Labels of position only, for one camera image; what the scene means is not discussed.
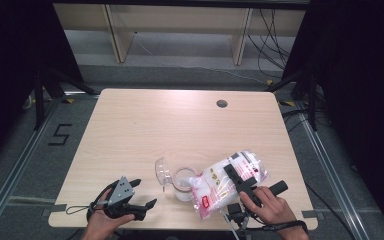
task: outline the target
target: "strap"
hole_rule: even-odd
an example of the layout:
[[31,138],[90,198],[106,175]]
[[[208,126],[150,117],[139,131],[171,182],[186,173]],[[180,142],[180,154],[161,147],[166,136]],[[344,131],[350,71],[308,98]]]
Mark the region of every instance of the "strap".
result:
[[296,227],[296,226],[301,226],[302,229],[304,229],[304,231],[306,233],[308,233],[307,224],[305,224],[305,222],[303,222],[301,220],[286,222],[286,223],[265,225],[262,228],[264,231],[279,231],[279,230],[282,230],[285,228]]

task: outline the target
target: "hand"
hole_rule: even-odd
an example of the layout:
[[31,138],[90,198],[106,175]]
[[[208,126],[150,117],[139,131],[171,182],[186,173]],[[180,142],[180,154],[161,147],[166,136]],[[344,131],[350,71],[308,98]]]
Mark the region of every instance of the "hand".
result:
[[[285,199],[276,197],[268,187],[257,187],[254,190],[263,207],[255,205],[249,196],[240,192],[242,202],[245,206],[266,224],[277,224],[296,221],[296,217]],[[302,227],[291,227],[277,231],[283,239],[309,239],[307,233]]]
[[[108,189],[100,198],[105,200],[109,193]],[[126,224],[135,219],[135,215],[124,215],[117,219],[109,218],[102,209],[96,209],[89,218],[86,231],[82,237],[83,240],[104,240],[109,238],[114,231],[121,225]]]

